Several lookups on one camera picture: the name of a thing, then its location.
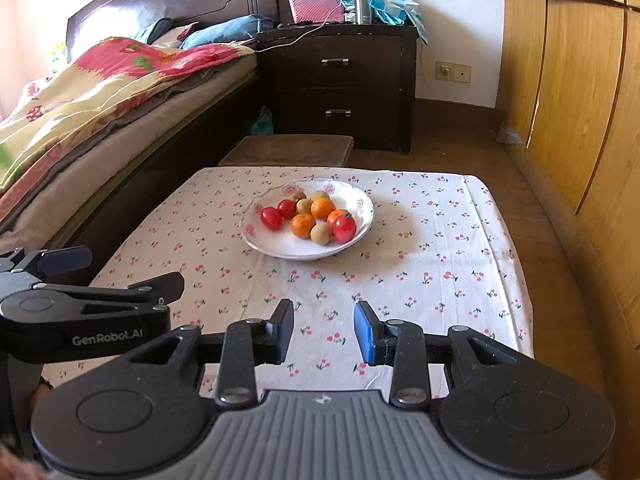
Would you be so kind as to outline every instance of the basket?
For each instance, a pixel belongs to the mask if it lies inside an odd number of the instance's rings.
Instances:
[[[343,22],[344,7],[338,0],[289,0],[294,23]]]

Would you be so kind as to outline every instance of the metal handle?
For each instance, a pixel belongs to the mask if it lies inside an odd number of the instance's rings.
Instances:
[[[344,66],[348,66],[349,65],[349,58],[348,57],[334,57],[333,59],[323,59],[320,63],[322,63],[322,66],[329,66],[329,63],[342,64]]]
[[[345,117],[351,117],[351,110],[327,110],[324,115],[326,117],[333,117],[334,115],[344,115]]]

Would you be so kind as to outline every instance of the pillow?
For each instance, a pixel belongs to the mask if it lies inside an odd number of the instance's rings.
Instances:
[[[140,43],[146,43],[150,45],[158,38],[160,38],[166,31],[168,31],[173,24],[174,20],[172,20],[171,18],[160,18],[148,27],[132,34],[130,38],[132,40],[139,41]]]
[[[194,30],[198,22],[184,25],[183,27],[172,28],[168,33],[161,36],[153,42],[152,46],[159,46],[160,48],[180,48],[180,45],[187,36]]]
[[[249,14],[225,23],[212,25],[191,34],[180,48],[193,48],[209,43],[229,43],[255,38],[258,32],[273,28],[273,20],[260,14]]]

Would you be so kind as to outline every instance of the tablecloth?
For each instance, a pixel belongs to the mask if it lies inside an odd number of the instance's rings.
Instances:
[[[252,198],[298,178],[350,182],[372,199],[375,220],[357,244],[313,262],[265,256],[238,228]],[[532,307],[516,250],[487,187],[474,176],[348,168],[211,168],[194,174],[129,236],[94,280],[125,286],[171,270],[186,287],[172,326],[223,332],[247,317],[268,318],[280,298],[295,306],[286,362],[256,368],[258,389],[377,388],[390,367],[368,367],[353,332],[353,305],[445,334],[466,324],[532,356]],[[103,362],[48,365],[54,384]],[[217,365],[207,365],[211,395]],[[434,397],[447,393],[433,369]]]

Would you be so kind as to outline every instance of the electrical outlet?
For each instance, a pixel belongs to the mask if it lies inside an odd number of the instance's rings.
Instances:
[[[436,61],[436,79],[441,81],[453,81],[453,63]]]
[[[471,83],[471,67],[469,65],[453,66],[453,81],[458,83]]]

